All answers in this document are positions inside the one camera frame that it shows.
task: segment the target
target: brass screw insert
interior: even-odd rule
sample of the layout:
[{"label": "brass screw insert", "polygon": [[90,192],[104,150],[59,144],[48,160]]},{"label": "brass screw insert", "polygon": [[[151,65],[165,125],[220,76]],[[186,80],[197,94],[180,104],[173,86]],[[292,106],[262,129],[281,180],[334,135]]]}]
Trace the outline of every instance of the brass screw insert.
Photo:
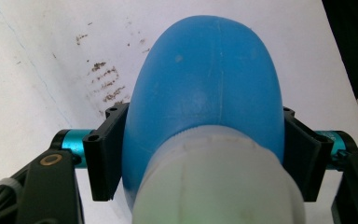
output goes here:
[{"label": "brass screw insert", "polygon": [[50,166],[50,165],[54,165],[55,163],[59,162],[60,160],[62,160],[62,155],[51,154],[51,155],[48,155],[45,158],[43,158],[40,161],[40,164],[44,165],[44,166]]}]

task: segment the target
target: translucent white plastic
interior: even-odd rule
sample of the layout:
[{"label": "translucent white plastic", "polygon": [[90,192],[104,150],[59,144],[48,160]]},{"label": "translucent white plastic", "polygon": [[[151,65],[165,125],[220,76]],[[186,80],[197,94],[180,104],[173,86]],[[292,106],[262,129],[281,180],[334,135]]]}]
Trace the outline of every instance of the translucent white plastic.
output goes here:
[{"label": "translucent white plastic", "polygon": [[165,142],[150,161],[132,223],[305,223],[304,204],[276,156],[222,126]]}]

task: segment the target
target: white surface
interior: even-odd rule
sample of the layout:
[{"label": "white surface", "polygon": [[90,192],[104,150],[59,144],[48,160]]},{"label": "white surface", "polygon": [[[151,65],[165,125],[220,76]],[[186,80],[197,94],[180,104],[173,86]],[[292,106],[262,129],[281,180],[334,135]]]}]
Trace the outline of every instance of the white surface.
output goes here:
[{"label": "white surface", "polygon": [[[0,1],[0,179],[60,129],[98,127],[102,111],[130,100],[159,35],[200,14],[252,28],[275,63],[283,104],[312,129],[345,131],[358,145],[358,107],[320,1]],[[104,66],[92,71],[96,63]],[[86,222],[128,223],[122,202],[92,202],[86,171],[78,173]],[[308,223],[332,223],[338,181],[326,174]]]}]

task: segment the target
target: blue anodized metal part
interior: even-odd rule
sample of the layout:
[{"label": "blue anodized metal part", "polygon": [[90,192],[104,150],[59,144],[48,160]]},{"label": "blue anodized metal part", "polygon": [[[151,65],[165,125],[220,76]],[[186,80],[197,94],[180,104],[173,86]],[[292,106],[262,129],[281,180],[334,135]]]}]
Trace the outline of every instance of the blue anodized metal part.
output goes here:
[{"label": "blue anodized metal part", "polygon": [[86,156],[84,154],[83,137],[91,133],[92,130],[73,129],[70,130],[62,141],[62,149],[70,149],[71,152],[81,159],[81,163],[76,168],[87,168]]},{"label": "blue anodized metal part", "polygon": [[331,158],[333,161],[335,161],[337,159],[336,155],[339,150],[347,149],[345,146],[344,140],[342,140],[341,136],[339,136],[338,133],[336,133],[334,131],[317,131],[316,133],[326,136],[326,137],[330,138],[331,140],[333,140],[334,145],[333,145],[333,149],[331,150]]}]

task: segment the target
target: blue cylinder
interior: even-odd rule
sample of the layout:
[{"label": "blue cylinder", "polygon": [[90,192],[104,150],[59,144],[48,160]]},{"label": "blue cylinder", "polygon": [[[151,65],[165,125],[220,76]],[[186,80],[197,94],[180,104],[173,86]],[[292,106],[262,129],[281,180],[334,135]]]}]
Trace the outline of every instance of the blue cylinder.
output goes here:
[{"label": "blue cylinder", "polygon": [[200,125],[236,129],[282,162],[282,97],[269,53],[251,29],[214,16],[190,17],[171,26],[138,76],[122,158],[130,208],[158,147]]}]

